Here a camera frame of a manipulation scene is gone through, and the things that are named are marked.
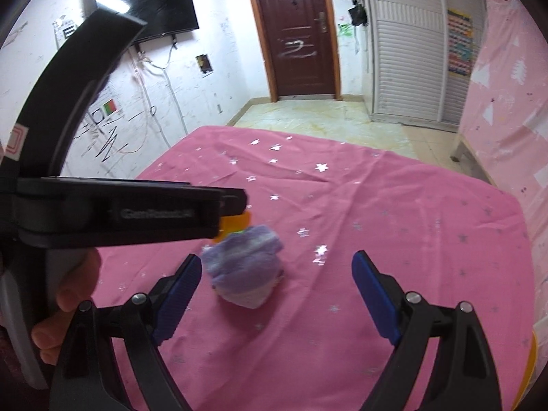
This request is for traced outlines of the left hand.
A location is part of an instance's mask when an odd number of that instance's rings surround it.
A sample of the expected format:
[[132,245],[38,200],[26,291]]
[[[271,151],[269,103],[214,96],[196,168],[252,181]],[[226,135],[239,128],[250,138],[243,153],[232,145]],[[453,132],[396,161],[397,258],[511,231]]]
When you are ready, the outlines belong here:
[[98,285],[100,267],[98,250],[88,249],[82,262],[60,282],[56,294],[59,310],[34,326],[30,333],[45,364],[56,365],[77,306],[90,300]]

